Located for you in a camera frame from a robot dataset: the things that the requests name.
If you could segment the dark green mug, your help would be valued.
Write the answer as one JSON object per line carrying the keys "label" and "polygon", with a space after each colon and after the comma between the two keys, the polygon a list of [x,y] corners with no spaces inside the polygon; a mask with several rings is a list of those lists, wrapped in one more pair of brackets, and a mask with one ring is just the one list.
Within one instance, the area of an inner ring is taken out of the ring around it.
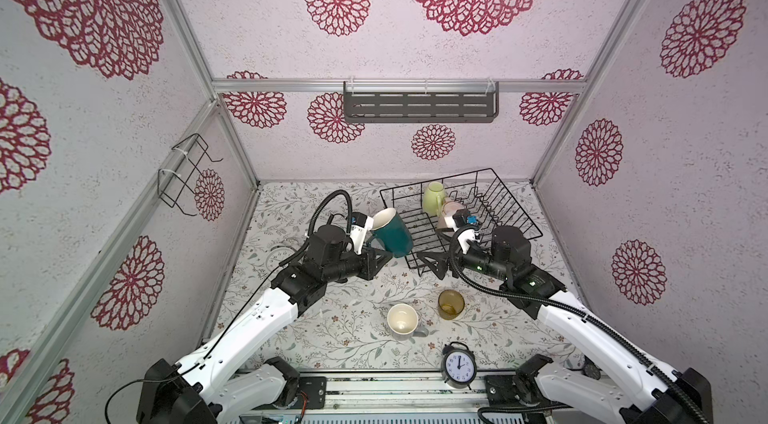
{"label": "dark green mug", "polygon": [[404,220],[394,208],[386,208],[373,217],[372,234],[395,258],[405,257],[413,249],[413,238]]}

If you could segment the amber glass cup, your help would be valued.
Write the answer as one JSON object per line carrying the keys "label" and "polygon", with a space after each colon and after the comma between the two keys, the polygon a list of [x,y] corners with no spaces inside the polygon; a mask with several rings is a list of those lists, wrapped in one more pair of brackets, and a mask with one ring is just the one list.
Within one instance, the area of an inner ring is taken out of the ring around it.
{"label": "amber glass cup", "polygon": [[437,306],[441,319],[453,320],[464,311],[466,302],[463,295],[458,291],[446,289],[439,294]]}

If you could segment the black wire dish rack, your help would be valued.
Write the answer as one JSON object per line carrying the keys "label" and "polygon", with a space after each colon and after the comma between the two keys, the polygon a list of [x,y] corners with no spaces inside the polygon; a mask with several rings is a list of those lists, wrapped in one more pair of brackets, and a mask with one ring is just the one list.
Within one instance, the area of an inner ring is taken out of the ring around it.
{"label": "black wire dish rack", "polygon": [[430,182],[399,184],[379,191],[386,208],[393,208],[403,219],[413,240],[412,251],[405,257],[409,269],[423,274],[429,265],[418,258],[420,252],[442,253],[448,250],[450,225],[472,224],[478,227],[477,241],[484,248],[491,243],[498,226],[518,228],[533,241],[543,236],[511,189],[491,168],[449,175],[435,180],[446,194],[447,212],[431,216],[423,208],[423,198]]}

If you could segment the light green mug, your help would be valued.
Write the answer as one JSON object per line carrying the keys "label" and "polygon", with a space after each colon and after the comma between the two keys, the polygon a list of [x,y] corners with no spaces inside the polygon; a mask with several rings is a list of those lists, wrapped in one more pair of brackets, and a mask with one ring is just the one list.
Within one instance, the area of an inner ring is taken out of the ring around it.
{"label": "light green mug", "polygon": [[437,217],[442,213],[445,205],[446,192],[442,182],[430,182],[422,195],[422,210],[430,217]]}

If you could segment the cream grey-handled mug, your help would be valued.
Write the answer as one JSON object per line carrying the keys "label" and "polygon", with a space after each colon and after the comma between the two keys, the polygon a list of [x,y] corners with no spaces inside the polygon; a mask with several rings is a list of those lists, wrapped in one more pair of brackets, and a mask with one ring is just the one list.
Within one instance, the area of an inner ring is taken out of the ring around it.
{"label": "cream grey-handled mug", "polygon": [[416,310],[405,303],[395,304],[388,310],[386,325],[392,337],[399,341],[429,336]]}

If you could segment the pink iridescent mug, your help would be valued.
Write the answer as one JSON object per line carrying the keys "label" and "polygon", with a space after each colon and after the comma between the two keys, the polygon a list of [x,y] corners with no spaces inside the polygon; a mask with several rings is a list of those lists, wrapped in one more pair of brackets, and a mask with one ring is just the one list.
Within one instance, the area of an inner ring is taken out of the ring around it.
{"label": "pink iridescent mug", "polygon": [[459,225],[456,223],[455,217],[464,209],[465,206],[460,202],[446,202],[438,216],[436,229],[440,232],[453,232],[457,230]]}

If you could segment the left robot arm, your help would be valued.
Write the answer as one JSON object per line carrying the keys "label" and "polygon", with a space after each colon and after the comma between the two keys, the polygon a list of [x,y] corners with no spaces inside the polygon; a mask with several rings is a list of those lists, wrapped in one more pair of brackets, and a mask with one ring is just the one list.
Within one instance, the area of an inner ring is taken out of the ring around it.
{"label": "left robot arm", "polygon": [[279,272],[259,299],[197,350],[171,364],[161,359],[146,372],[139,423],[228,423],[264,405],[288,407],[298,397],[299,372],[284,359],[236,373],[273,335],[321,300],[331,283],[372,280],[391,252],[366,244],[362,231],[323,225]]}

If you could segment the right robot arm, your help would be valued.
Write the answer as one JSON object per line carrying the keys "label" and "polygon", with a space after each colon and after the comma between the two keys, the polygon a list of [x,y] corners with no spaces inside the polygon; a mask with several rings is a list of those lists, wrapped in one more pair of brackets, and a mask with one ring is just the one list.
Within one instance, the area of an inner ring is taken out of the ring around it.
{"label": "right robot arm", "polygon": [[486,413],[543,413],[573,408],[603,423],[711,423],[712,390],[698,371],[676,370],[639,347],[589,311],[567,287],[534,265],[522,231],[499,226],[484,248],[478,229],[467,224],[442,229],[442,252],[417,254],[438,277],[447,273],[470,287],[508,300],[581,350],[607,375],[601,381],[537,354],[520,365],[511,384],[499,389],[511,400],[491,399]]}

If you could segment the black alarm clock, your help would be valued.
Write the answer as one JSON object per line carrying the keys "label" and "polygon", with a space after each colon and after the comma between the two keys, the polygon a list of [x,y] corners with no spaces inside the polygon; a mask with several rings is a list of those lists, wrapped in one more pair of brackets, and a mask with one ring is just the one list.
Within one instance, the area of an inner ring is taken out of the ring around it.
{"label": "black alarm clock", "polygon": [[443,347],[440,370],[445,384],[470,389],[477,376],[475,355],[465,343],[452,341]]}

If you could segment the round white wall clock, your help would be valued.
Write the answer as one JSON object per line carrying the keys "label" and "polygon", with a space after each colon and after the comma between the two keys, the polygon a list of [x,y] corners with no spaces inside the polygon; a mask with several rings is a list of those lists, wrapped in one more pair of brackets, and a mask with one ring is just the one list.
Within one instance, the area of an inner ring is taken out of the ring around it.
{"label": "round white wall clock", "polygon": [[266,270],[270,275],[277,273],[283,267],[291,264],[295,259],[297,249],[289,246],[275,246],[266,256]]}

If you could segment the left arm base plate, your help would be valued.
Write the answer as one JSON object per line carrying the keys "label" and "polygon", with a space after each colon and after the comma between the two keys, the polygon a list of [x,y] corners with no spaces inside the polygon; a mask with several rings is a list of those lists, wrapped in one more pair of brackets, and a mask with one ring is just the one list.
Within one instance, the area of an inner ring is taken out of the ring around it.
{"label": "left arm base plate", "polygon": [[290,379],[285,386],[283,409],[318,410],[325,407],[328,380],[325,376]]}

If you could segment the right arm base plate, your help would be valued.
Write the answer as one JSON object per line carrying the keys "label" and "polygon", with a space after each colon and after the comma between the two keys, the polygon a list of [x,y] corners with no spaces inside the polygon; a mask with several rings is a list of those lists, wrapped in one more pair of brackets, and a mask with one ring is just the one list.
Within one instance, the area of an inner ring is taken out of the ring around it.
{"label": "right arm base plate", "polygon": [[491,406],[534,407],[541,402],[534,379],[525,374],[491,374],[484,384]]}

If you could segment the grey wall shelf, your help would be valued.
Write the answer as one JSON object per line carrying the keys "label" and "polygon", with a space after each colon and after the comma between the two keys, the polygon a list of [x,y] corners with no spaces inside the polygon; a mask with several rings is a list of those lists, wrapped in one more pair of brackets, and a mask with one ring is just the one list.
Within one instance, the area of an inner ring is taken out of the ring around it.
{"label": "grey wall shelf", "polygon": [[385,92],[344,82],[342,110],[357,124],[485,124],[499,115],[499,93],[494,83],[480,92]]}

